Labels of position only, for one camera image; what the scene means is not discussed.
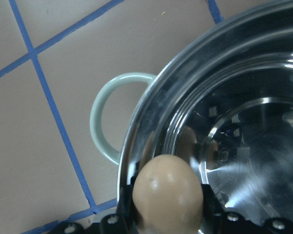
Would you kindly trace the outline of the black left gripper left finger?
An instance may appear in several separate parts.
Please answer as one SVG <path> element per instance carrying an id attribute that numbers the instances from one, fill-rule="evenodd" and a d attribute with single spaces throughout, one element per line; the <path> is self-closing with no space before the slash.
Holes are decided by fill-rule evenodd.
<path id="1" fill-rule="evenodd" d="M 120 189 L 116 212 L 108 214 L 100 221 L 101 234 L 138 234 L 136 209 L 132 200 L 135 180 Z"/>

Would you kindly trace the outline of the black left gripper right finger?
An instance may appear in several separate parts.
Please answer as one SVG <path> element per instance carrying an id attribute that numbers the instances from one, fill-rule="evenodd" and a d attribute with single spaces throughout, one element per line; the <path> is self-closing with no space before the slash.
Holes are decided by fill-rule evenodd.
<path id="1" fill-rule="evenodd" d="M 201 230 L 219 231 L 222 224 L 223 208 L 210 185 L 202 184 L 202 191 L 204 201 Z"/>

